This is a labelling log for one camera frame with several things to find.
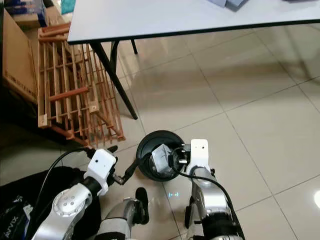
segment black cable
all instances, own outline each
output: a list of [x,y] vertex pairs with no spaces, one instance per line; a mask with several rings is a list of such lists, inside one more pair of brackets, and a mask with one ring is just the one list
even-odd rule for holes
[[67,151],[65,152],[64,154],[62,154],[61,156],[59,156],[53,163],[52,165],[50,166],[48,172],[46,173],[46,176],[43,180],[43,183],[42,183],[42,186],[40,188],[40,191],[39,191],[39,194],[38,194],[38,197],[36,198],[36,201],[35,201],[35,204],[34,204],[34,207],[33,207],[33,210],[31,212],[31,217],[30,217],[30,222],[29,222],[29,226],[28,226],[28,229],[26,231],[26,236],[25,236],[25,239],[26,240],[29,240],[32,238],[31,235],[34,234],[33,232],[33,228],[34,228],[34,223],[37,221],[35,218],[37,218],[37,208],[38,208],[38,205],[39,205],[39,202],[40,202],[40,198],[41,198],[41,195],[44,191],[44,187],[45,187],[45,184],[46,184],[46,181],[52,171],[52,169],[67,155],[71,154],[71,153],[74,153],[74,152],[81,152],[81,151],[89,151],[90,149],[87,148],[87,147],[80,147],[80,148],[76,148],[74,150],[71,150],[71,151]]
[[[173,156],[173,154],[174,154],[177,150],[183,150],[183,147],[177,147],[177,148],[175,148],[175,149],[171,152],[171,155]],[[226,200],[227,200],[227,202],[228,202],[228,206],[229,206],[230,211],[231,211],[232,218],[233,218],[233,220],[235,221],[235,223],[237,224],[239,236],[240,236],[243,240],[246,240],[246,239],[245,239],[244,232],[243,232],[243,230],[242,230],[242,228],[241,228],[239,219],[238,219],[238,217],[237,217],[236,211],[235,211],[234,206],[233,206],[233,204],[232,204],[231,198],[230,198],[227,190],[225,190],[225,188],[224,188],[220,183],[218,183],[217,181],[215,181],[215,180],[213,180],[213,179],[207,178],[207,177],[192,176],[192,175],[188,175],[188,174],[182,173],[182,172],[178,171],[177,169],[175,169],[175,167],[174,167],[173,164],[172,164],[172,166],[170,166],[170,167],[173,169],[173,171],[175,171],[177,174],[179,174],[179,175],[181,175],[181,176],[183,176],[183,177],[190,178],[190,179],[205,180],[205,181],[208,181],[208,182],[210,182],[210,183],[213,183],[213,184],[216,185],[218,188],[220,188],[220,189],[222,190],[222,192],[224,193],[225,197],[226,197]]]

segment tile floor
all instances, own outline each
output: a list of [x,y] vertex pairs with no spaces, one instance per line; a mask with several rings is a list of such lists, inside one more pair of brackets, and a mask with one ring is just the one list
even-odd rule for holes
[[[118,99],[127,140],[119,143],[116,171],[124,172],[152,131],[174,131],[185,142],[208,139],[210,166],[233,199],[247,240],[318,239],[319,39],[313,24],[140,39],[138,55],[121,42],[117,72],[139,119]],[[0,150],[0,184],[48,168],[68,148],[23,134]],[[62,164],[86,169],[88,162],[75,153]],[[153,182],[137,170],[100,199],[102,216],[141,186],[151,219],[134,227],[133,237],[181,240],[191,187],[183,177]]]

